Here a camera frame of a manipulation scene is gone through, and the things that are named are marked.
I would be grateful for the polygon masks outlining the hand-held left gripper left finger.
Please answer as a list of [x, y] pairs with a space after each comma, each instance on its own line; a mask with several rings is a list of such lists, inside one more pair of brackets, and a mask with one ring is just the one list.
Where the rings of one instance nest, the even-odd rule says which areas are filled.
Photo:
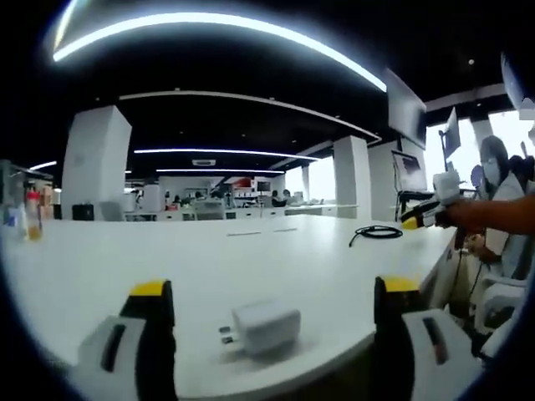
[[176, 340], [171, 281], [134, 286], [79, 346], [77, 391], [84, 400], [174, 400]]

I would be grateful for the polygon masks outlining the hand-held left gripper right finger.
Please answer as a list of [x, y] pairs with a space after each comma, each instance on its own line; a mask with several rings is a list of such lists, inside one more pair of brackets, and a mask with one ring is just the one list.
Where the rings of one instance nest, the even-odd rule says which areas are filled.
[[458, 400], [482, 373], [471, 339], [410, 279], [375, 278], [374, 324], [375, 400]]

